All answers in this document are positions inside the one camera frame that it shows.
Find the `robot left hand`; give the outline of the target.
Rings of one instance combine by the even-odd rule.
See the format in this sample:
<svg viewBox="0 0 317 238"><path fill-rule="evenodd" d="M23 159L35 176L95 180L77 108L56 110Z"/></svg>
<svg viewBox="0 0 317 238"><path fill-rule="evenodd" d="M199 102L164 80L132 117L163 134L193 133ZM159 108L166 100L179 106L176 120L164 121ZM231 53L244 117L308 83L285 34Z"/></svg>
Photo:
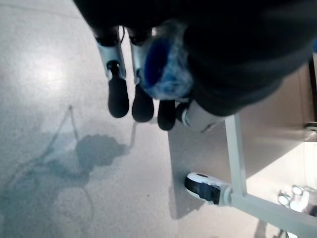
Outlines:
<svg viewBox="0 0 317 238"><path fill-rule="evenodd" d="M270 96L311 56L314 0L77 0L108 78L108 109L205 132Z"/></svg>

